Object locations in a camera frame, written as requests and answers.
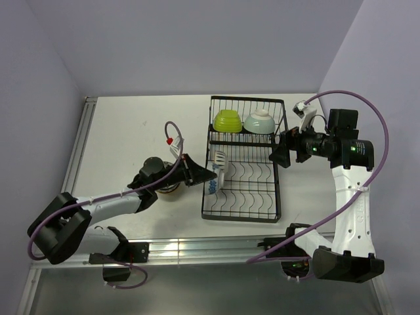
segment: light blue bowl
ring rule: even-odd
[[[245,119],[243,128],[250,133],[268,135],[276,130],[276,123],[273,117],[268,114],[268,110],[257,109]]]

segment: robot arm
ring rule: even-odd
[[[316,133],[312,120],[316,111],[299,103],[293,110],[302,118],[300,127],[281,134],[280,145],[270,159],[282,167],[290,166],[289,151],[297,152],[296,162],[302,163],[311,156],[322,156],[330,161],[336,189],[336,206],[339,210],[361,190],[357,200],[336,218],[335,237],[331,243],[316,230],[288,244],[287,250],[312,257],[312,267],[317,278],[347,282],[364,282],[384,272],[384,261],[375,258],[370,220],[369,187],[362,185],[373,169],[373,145],[358,140],[356,130],[358,112],[331,110],[327,133]],[[304,224],[292,224],[286,237],[297,234]]]
[[[171,169],[170,163],[165,163],[158,157],[150,157],[124,191],[153,184],[168,174]],[[124,195],[122,191],[121,196],[117,198],[79,206],[58,215],[40,229],[35,237],[35,244],[51,264],[62,263],[76,252],[101,253],[117,261],[125,262],[130,255],[127,239],[114,227],[95,228],[98,222],[118,215],[138,213],[149,208],[158,199],[157,190],[166,189],[181,182],[187,186],[194,186],[215,177],[217,177],[215,173],[196,164],[188,154],[183,154],[175,171],[164,181],[133,194]],[[58,195],[31,224],[28,235],[31,236],[42,221],[63,207],[98,198],[101,199],[100,196],[75,198],[67,192]]]

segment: metal frame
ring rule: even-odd
[[[77,180],[79,166],[83,157],[89,129],[95,113],[97,98],[87,98],[81,122],[77,132],[71,160],[64,179],[62,191],[72,192]],[[334,233],[322,234],[333,238]],[[243,263],[249,257],[263,251],[257,244],[265,236],[241,236],[219,238],[176,238],[167,240],[130,240],[130,242],[148,242],[150,244],[149,260],[142,266],[168,264],[224,264]],[[66,262],[51,265],[45,261],[32,262],[28,279],[22,294],[17,314],[29,314],[42,269],[48,268],[102,268],[103,265],[90,265],[88,255],[73,256]],[[372,279],[372,290],[376,292],[382,314],[393,315],[395,311],[382,276]]]

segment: white bowl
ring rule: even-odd
[[[208,180],[204,183],[204,194],[213,195],[223,187],[224,173],[216,163],[211,161],[207,164],[207,169],[217,174],[215,179]]]
[[[268,110],[257,109],[245,119],[243,127],[250,133],[268,135],[276,130],[276,123]]]

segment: mug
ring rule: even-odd
[[[224,153],[223,151],[215,151],[214,161],[220,167],[220,170],[223,173],[226,174],[228,172],[229,162],[226,153]]]
[[[204,183],[204,194],[213,195],[223,187],[224,173],[221,168],[212,161],[209,161],[207,164],[207,169],[217,174],[216,178],[208,180]]]

